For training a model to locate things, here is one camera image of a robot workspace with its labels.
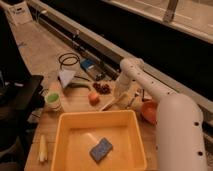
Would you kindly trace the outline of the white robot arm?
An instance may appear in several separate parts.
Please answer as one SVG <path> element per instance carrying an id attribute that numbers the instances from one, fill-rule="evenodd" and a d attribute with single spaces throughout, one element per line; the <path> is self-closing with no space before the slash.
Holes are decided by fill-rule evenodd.
<path id="1" fill-rule="evenodd" d="M 191 97 L 148 75 L 143 67 L 142 59 L 122 59 L 114 96 L 119 97 L 126 92 L 135 80 L 158 103 L 158 171 L 207 171 L 201 109 Z"/>

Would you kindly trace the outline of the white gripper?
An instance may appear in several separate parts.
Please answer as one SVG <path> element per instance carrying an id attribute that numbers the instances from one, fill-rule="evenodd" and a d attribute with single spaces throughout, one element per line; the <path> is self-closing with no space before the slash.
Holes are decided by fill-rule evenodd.
<path id="1" fill-rule="evenodd" d="M 129 95 L 126 91 L 121 92 L 119 89 L 114 90 L 114 104 L 115 105 L 120 105 L 124 104 L 124 107 L 127 107 L 128 103 L 127 100 L 129 98 Z"/>

